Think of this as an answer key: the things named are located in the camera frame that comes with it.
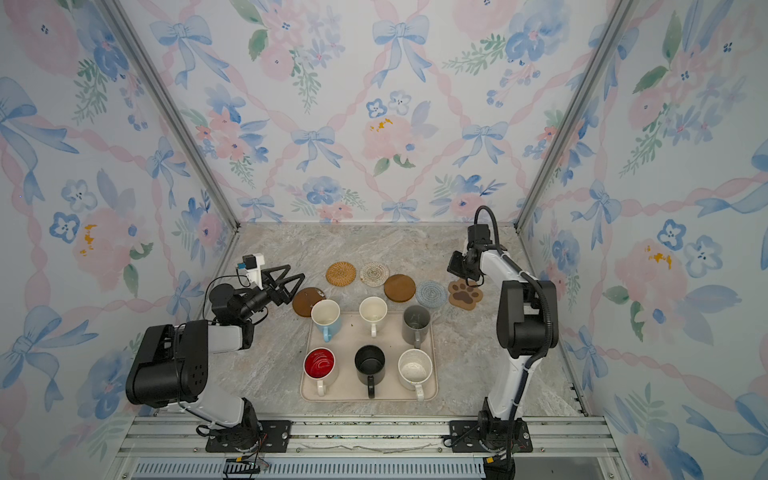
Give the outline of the cork paw coaster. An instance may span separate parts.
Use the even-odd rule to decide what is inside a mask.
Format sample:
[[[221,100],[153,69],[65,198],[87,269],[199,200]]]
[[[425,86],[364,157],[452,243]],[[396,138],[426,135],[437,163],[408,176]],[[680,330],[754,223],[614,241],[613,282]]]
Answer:
[[[448,301],[457,308],[465,311],[474,310],[483,300],[484,294],[475,284],[464,280],[453,281],[448,286]]]

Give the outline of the grey mug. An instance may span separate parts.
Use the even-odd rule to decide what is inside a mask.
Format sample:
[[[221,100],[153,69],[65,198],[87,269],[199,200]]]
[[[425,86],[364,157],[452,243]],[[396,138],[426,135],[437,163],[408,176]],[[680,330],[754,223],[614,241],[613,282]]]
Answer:
[[[416,349],[420,349],[426,339],[431,321],[430,312],[423,306],[412,305],[404,312],[401,324],[402,339]]]

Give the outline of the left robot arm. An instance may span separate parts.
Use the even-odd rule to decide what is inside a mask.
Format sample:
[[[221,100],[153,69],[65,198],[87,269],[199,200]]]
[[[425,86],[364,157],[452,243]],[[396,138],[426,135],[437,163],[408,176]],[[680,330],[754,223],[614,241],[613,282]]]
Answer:
[[[224,277],[208,289],[211,319],[146,330],[127,377],[126,396],[134,405],[153,409],[176,405],[198,419],[195,431],[209,453],[284,453],[291,422],[259,419],[251,401],[211,379],[209,358],[250,349],[269,306],[290,304],[305,276],[292,273],[288,264],[264,268],[259,256],[242,265],[246,285],[236,287]]]

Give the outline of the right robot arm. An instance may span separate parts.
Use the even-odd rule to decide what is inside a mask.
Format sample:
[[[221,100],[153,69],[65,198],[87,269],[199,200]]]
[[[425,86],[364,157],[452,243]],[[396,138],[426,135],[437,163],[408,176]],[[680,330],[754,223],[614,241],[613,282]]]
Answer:
[[[556,287],[525,271],[504,249],[469,242],[452,254],[448,271],[499,287],[496,337],[503,350],[495,383],[478,413],[478,436],[490,450],[526,450],[520,406],[538,363],[559,341]]]

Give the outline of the dark brown round coaster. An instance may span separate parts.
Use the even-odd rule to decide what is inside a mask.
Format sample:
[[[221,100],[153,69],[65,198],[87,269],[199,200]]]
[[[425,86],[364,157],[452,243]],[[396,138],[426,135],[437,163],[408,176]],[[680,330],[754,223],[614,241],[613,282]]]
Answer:
[[[325,299],[326,295],[321,289],[317,287],[304,288],[294,296],[292,308],[299,317],[310,318],[312,308]]]

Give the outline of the blue woven coaster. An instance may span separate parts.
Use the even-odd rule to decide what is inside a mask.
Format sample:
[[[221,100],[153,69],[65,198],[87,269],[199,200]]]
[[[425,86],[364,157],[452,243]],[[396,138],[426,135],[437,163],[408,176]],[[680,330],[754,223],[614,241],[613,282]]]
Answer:
[[[439,309],[448,302],[448,292],[440,283],[428,280],[417,286],[415,298],[427,309]]]

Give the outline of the multicolour woven coaster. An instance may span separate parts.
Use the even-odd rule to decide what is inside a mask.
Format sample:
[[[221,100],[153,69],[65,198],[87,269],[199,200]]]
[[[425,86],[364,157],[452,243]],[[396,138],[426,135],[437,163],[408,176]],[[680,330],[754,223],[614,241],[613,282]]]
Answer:
[[[381,262],[369,262],[360,270],[360,281],[366,286],[376,288],[383,286],[390,277],[389,268]]]

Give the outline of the blue mug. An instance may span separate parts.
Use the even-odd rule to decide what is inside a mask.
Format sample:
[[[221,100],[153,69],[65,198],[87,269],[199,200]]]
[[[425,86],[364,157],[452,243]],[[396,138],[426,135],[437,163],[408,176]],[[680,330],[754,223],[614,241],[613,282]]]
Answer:
[[[342,329],[340,305],[331,299],[317,302],[311,309],[311,319],[326,343],[330,343]]]

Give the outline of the cream white mug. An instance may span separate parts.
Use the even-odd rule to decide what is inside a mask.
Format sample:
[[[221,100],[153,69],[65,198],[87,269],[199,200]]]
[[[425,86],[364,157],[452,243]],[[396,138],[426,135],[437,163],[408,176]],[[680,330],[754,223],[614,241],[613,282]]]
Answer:
[[[371,336],[376,338],[380,329],[380,324],[388,314],[388,305],[382,298],[371,296],[360,303],[359,314],[369,325]]]

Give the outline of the beige tray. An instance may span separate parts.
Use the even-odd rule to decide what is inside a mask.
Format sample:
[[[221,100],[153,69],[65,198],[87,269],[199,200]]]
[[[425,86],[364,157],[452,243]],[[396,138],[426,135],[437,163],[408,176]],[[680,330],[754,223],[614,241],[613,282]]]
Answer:
[[[306,351],[317,348],[330,350],[335,356],[334,371],[337,373],[332,384],[315,380],[307,374],[301,375],[301,395],[310,402],[368,402],[367,386],[361,382],[354,364],[356,352],[364,345],[379,347],[385,354],[385,376],[375,386],[375,402],[418,401],[417,393],[406,387],[401,380],[398,360],[412,348],[401,334],[403,313],[389,313],[383,321],[383,328],[376,337],[370,334],[370,327],[357,312],[343,312],[340,315],[341,330],[330,342],[324,341],[321,331],[313,327],[307,338]]]

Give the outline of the black mug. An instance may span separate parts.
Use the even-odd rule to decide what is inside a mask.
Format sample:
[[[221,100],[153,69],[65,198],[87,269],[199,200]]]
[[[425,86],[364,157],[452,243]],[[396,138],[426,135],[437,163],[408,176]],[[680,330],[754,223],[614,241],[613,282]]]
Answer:
[[[376,398],[376,386],[385,376],[386,357],[376,345],[365,345],[357,350],[354,366],[359,381],[366,387],[367,398]]]

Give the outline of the white speckled mug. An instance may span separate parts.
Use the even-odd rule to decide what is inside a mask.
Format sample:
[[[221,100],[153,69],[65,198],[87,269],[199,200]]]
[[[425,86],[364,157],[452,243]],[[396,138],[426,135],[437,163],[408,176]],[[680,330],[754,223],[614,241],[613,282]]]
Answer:
[[[399,357],[397,370],[401,385],[412,391],[419,402],[424,402],[425,384],[434,370],[431,357],[423,350],[408,349]]]

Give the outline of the aluminium rail frame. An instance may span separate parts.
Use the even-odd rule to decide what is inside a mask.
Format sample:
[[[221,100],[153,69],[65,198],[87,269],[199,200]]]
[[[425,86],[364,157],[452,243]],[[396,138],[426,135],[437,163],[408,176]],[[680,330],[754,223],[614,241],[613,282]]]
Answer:
[[[533,451],[453,453],[449,422],[469,417],[266,415],[292,423],[285,453],[207,453],[195,422],[132,422],[108,479],[627,479],[601,417],[528,417]]]

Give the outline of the right corner aluminium post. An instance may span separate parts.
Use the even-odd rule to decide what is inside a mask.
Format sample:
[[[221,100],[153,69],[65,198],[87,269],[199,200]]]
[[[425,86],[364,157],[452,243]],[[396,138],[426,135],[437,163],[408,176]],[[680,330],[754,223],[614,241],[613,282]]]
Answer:
[[[574,90],[574,95],[565,110],[561,129],[548,149],[548,153],[534,178],[531,190],[525,198],[520,214],[514,223],[518,235],[524,232],[527,224],[534,217],[536,204],[545,190],[550,175],[557,167],[560,156],[565,151],[570,135],[577,130],[581,116],[594,93],[596,82],[606,69],[609,56],[614,53],[635,5],[636,2],[632,0],[620,0],[614,3],[614,8],[608,16],[601,36],[598,38],[597,47],[587,63],[583,78]]]

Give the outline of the corner aluminium post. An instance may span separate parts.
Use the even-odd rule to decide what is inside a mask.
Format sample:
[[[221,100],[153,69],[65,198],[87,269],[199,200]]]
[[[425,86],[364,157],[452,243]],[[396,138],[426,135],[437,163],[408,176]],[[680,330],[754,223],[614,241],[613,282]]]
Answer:
[[[570,135],[577,130],[581,116],[594,93],[596,82],[606,69],[609,56],[614,53],[635,5],[636,2],[632,0],[620,0],[614,3],[614,8],[608,16],[601,36],[598,38],[597,47],[587,63],[583,78],[574,90],[574,95],[565,110],[561,129],[548,149],[548,153],[534,178],[531,190],[525,198],[520,214],[514,223],[518,235],[524,232],[527,224],[534,217],[536,204],[545,190],[550,175],[557,167],[560,156],[565,151]]]
[[[104,15],[108,25],[126,49],[128,58],[135,64],[137,70],[147,84],[148,91],[161,117],[166,121],[169,130],[179,142],[187,158],[191,161],[195,172],[200,176],[203,186],[208,190],[213,203],[223,214],[228,226],[234,231],[240,227],[224,192],[214,178],[214,173],[200,154],[193,135],[186,126],[183,116],[174,102],[168,88],[164,85],[160,73],[152,62],[148,51],[139,39],[127,13],[119,1],[96,1],[97,8]]]

